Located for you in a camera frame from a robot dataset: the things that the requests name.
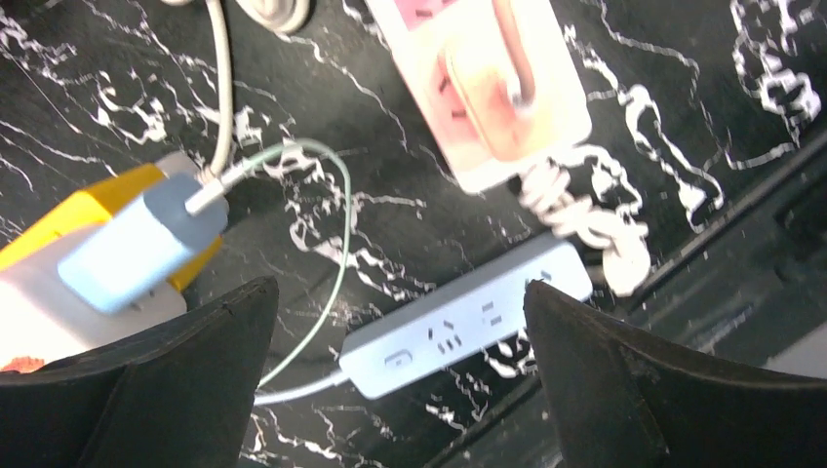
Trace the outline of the light blue power strip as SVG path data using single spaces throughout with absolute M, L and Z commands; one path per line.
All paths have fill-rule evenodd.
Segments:
M 339 368 L 368 399 L 401 389 L 524 329 L 532 281 L 580 301 L 593 291 L 574 245 L 542 234 L 351 332 Z

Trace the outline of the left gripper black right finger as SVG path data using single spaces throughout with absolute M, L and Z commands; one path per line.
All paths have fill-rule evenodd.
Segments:
M 822 467 L 826 383 L 713 357 L 530 282 L 524 311 L 569 467 Z

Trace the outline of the pink plug adapter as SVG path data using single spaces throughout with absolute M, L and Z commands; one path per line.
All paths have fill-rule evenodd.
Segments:
M 400 75 L 466 193 L 592 130 L 549 1 L 370 1 Z

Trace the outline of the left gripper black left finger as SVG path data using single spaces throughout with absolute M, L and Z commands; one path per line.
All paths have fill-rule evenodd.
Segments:
M 234 467 L 278 311 L 263 276 L 171 321 L 1 376 L 5 467 Z

